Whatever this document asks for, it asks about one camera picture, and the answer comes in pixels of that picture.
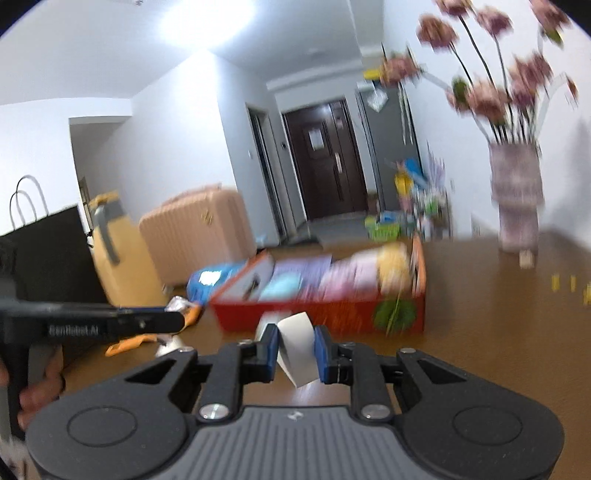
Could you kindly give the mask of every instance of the pink suitcase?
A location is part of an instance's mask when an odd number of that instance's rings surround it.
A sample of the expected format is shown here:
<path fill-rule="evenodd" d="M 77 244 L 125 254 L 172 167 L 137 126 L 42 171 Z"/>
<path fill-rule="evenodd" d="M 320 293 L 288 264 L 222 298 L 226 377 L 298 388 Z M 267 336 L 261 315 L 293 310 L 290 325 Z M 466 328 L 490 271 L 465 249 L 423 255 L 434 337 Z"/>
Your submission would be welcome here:
<path fill-rule="evenodd" d="M 165 202 L 139 222 L 162 282 L 185 285 L 197 270 L 256 254 L 242 196 L 210 186 Z"/>

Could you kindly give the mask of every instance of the metal bolt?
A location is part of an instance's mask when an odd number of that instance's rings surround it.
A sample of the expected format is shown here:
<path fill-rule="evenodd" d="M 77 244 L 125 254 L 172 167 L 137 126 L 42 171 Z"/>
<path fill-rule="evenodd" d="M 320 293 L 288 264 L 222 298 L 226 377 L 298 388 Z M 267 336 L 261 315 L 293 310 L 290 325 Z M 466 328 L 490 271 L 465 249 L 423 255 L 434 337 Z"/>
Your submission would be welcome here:
<path fill-rule="evenodd" d="M 211 403 L 201 407 L 199 414 L 206 420 L 221 420 L 225 419 L 230 413 L 227 406 L 221 403 Z"/>
<path fill-rule="evenodd" d="M 361 409 L 361 415 L 368 420 L 383 420 L 390 415 L 390 409 L 386 405 L 371 404 Z"/>

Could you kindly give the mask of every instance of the brown front door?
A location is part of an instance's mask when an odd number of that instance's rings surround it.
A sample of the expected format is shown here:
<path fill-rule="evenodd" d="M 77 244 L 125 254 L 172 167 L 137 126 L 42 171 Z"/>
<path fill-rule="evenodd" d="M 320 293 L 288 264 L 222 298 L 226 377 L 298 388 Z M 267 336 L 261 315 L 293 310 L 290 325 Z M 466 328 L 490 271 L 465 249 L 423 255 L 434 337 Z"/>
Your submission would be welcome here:
<path fill-rule="evenodd" d="M 344 100 L 284 115 L 308 220 L 367 210 L 357 143 Z"/>

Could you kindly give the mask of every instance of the yellow plush toy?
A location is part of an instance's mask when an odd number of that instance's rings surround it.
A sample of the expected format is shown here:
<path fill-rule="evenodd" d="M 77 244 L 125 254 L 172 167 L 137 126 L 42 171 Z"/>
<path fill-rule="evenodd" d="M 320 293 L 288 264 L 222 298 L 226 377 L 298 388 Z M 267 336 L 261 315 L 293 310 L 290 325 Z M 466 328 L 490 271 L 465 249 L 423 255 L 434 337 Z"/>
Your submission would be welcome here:
<path fill-rule="evenodd" d="M 402 243 L 393 243 L 380 249 L 378 275 L 382 294 L 398 294 L 411 286 L 408 249 Z"/>

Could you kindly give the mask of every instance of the green basket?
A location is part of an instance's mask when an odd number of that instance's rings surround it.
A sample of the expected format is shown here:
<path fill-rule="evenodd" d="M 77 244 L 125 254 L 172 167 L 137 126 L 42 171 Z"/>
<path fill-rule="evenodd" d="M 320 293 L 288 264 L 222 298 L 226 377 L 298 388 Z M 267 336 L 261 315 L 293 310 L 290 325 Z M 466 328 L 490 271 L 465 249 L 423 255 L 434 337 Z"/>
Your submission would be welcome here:
<path fill-rule="evenodd" d="M 367 217 L 365 219 L 365 228 L 374 242 L 390 242 L 400 237 L 399 223 L 378 223 L 376 217 Z"/>

